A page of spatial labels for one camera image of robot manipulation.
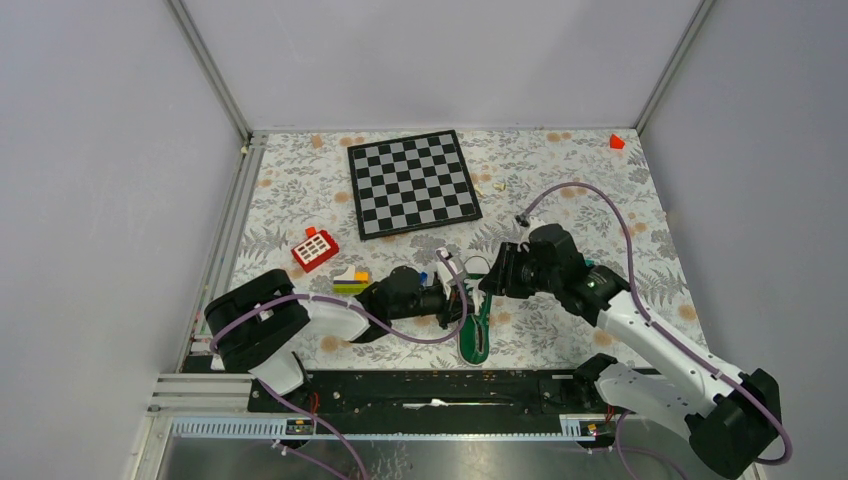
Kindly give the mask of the green canvas sneaker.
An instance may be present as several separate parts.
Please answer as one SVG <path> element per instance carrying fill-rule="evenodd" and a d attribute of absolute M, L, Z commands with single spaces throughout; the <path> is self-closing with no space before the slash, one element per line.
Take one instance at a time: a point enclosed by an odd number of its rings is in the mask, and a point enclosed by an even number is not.
<path fill-rule="evenodd" d="M 469 310 L 458 336 L 461 360 L 470 366 L 482 365 L 489 356 L 489 327 L 492 299 L 479 289 L 479 282 L 489 272 L 490 264 L 482 256 L 474 255 L 464 262 L 467 277 L 464 280 Z"/>

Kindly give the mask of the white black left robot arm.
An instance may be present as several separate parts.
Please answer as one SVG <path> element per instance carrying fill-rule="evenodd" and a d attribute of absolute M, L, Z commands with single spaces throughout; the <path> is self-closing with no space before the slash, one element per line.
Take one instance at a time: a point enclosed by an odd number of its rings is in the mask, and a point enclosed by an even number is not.
<path fill-rule="evenodd" d="M 271 270 L 209 303 L 203 316 L 210 349 L 228 373 L 249 373 L 288 411 L 309 401 L 306 369 L 291 341 L 302 332 L 370 343 L 397 335 L 395 320 L 434 315 L 462 327 L 476 311 L 462 277 L 444 269 L 427 282 L 397 267 L 359 294 L 342 299 L 298 293 L 286 271 Z"/>

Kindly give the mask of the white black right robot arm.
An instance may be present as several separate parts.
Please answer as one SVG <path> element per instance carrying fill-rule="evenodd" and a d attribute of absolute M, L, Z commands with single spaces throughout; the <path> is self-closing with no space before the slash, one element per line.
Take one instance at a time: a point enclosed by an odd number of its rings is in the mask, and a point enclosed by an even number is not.
<path fill-rule="evenodd" d="M 641 415 L 686 440 L 715 474 L 736 479 L 779 436 L 779 386 L 769 373 L 746 373 L 684 337 L 651 313 L 623 277 L 590 265 L 558 224 L 532 230 L 526 242 L 502 243 L 480 282 L 492 296 L 552 295 L 570 314 L 616 337 L 660 379 L 597 354 L 573 386 L 575 402 L 597 412 L 610 404 Z"/>

